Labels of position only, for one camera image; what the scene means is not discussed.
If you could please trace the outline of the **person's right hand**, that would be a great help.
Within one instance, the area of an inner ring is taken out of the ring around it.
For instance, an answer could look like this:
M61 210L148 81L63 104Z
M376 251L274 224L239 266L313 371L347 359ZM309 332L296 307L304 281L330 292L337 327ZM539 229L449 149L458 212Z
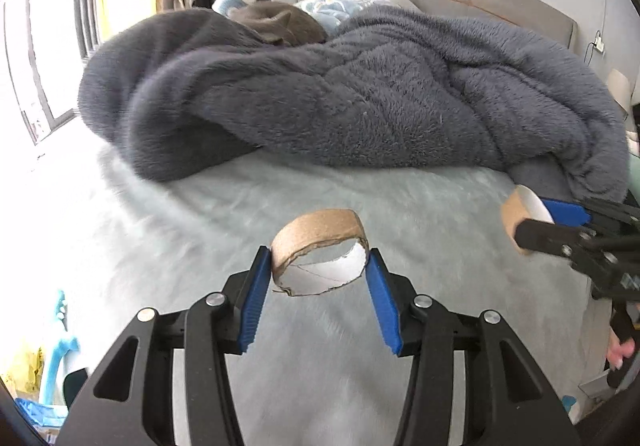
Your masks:
M618 334L613 329L610 330L605 358L612 370L620 370L624 360L630 358L635 351L636 343L633 338L622 342Z

